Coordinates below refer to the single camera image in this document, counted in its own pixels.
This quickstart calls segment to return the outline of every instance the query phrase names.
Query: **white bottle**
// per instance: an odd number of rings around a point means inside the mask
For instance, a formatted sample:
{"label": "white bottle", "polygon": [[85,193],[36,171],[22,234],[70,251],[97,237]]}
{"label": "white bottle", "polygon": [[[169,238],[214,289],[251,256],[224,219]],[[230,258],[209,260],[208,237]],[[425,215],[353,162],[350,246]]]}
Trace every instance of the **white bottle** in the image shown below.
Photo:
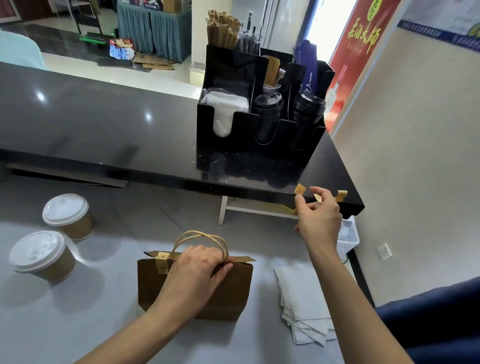
{"label": "white bottle", "polygon": [[327,117],[328,113],[332,111],[333,104],[335,104],[335,101],[336,101],[336,91],[338,89],[338,86],[340,85],[340,82],[345,76],[346,71],[347,71],[347,65],[344,65],[342,68],[342,71],[338,75],[335,86],[329,89],[327,92],[327,95],[325,96],[325,103],[326,103],[325,112],[324,112],[325,118]]}

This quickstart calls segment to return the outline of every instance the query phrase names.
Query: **plastic bag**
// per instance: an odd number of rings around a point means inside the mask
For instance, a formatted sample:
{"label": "plastic bag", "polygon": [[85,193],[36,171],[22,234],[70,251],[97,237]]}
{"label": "plastic bag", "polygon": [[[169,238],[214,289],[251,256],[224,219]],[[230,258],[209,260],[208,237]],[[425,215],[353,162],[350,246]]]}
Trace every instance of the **plastic bag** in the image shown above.
{"label": "plastic bag", "polygon": [[205,90],[200,103],[214,107],[213,132],[221,138],[229,136],[232,131],[233,113],[249,110],[246,97],[235,95],[223,88]]}

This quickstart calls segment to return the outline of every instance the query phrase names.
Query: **stack of black lids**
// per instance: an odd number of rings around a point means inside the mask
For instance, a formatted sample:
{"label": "stack of black lids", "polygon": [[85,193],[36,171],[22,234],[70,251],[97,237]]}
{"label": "stack of black lids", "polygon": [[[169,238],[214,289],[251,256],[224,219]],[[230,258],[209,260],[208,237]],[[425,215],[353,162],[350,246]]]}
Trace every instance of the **stack of black lids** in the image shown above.
{"label": "stack of black lids", "polygon": [[276,126],[280,120],[284,101],[279,92],[271,95],[262,94],[253,101],[252,112],[260,117],[257,141],[269,143],[275,133]]}
{"label": "stack of black lids", "polygon": [[297,122],[297,130],[290,144],[293,149],[300,150],[306,147],[313,131],[325,112],[326,103],[321,97],[308,91],[299,92],[293,100],[293,120]]}

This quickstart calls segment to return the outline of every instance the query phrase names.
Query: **hand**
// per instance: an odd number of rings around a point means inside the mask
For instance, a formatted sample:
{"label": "hand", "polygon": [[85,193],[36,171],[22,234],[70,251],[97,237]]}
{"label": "hand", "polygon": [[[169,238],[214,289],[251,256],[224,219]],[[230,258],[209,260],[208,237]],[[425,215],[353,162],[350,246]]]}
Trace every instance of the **hand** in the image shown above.
{"label": "hand", "polygon": [[340,207],[329,190],[310,187],[310,191],[319,194],[323,202],[306,204],[302,195],[295,195],[293,214],[299,217],[295,231],[300,231],[311,255],[323,253],[338,258],[336,241],[342,223]]}
{"label": "hand", "polygon": [[233,264],[222,263],[222,252],[203,245],[189,246],[180,254],[168,272],[167,279],[148,311],[169,315],[180,326],[194,318],[208,302]]}

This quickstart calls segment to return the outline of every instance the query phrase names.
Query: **white cup lid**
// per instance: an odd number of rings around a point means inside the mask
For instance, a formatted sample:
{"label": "white cup lid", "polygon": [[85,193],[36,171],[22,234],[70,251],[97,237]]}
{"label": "white cup lid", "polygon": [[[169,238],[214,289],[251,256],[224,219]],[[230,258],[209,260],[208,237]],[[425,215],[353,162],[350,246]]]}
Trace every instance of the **white cup lid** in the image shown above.
{"label": "white cup lid", "polygon": [[65,247],[65,239],[61,233],[37,231],[25,236],[13,246],[9,261],[19,272],[41,270],[56,261]]}
{"label": "white cup lid", "polygon": [[80,220],[88,211],[88,202],[77,194],[61,194],[43,208],[43,220],[50,226],[64,226]]}

